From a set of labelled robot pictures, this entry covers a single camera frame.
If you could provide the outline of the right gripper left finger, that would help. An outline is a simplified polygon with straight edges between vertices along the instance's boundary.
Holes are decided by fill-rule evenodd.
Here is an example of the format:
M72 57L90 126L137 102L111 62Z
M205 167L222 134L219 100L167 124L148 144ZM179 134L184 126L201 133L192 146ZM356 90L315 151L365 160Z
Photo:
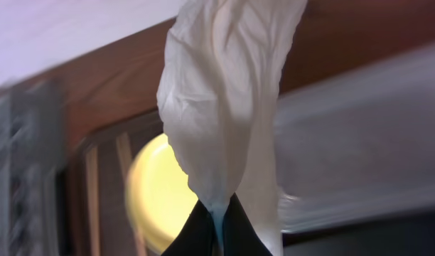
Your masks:
M214 244L213 217L207 208L197 201L177 238L161 256L212 256Z

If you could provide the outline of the white napkin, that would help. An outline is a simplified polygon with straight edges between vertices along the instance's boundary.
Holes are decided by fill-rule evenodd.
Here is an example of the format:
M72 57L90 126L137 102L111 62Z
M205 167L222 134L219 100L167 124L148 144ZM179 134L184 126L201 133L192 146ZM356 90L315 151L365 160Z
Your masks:
M222 232L237 196L263 246L282 253L274 117L306 0L187 1L168 31L157 92L188 186Z

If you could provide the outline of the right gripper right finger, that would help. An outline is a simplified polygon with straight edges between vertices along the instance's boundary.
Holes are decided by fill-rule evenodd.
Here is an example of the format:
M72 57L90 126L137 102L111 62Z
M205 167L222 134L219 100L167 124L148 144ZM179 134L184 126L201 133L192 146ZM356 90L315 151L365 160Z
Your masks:
M235 193L224 214L222 241L224 256L272 256L257 236Z

